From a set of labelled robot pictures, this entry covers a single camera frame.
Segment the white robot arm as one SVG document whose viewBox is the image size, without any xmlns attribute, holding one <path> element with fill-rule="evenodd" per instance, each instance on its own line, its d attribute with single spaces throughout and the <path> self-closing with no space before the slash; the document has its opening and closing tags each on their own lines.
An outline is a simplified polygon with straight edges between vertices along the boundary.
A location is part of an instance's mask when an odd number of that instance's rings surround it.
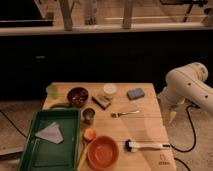
<svg viewBox="0 0 213 171">
<path fill-rule="evenodd" d="M 166 74 L 166 86 L 157 95 L 164 125 L 173 121 L 175 109 L 186 99 L 213 114 L 213 88 L 205 84 L 207 78 L 208 70 L 199 62 L 172 69 Z"/>
</svg>

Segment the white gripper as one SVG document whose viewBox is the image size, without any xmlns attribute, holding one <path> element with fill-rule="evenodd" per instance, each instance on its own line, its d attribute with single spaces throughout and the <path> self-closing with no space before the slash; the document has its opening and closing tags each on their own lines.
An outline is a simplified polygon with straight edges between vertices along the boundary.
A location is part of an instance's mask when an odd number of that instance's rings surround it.
<svg viewBox="0 0 213 171">
<path fill-rule="evenodd" d="M 166 124 L 171 124 L 176 117 L 175 108 L 182 103 L 182 96 L 173 89 L 163 89 L 157 99 L 163 116 L 167 117 Z"/>
</svg>

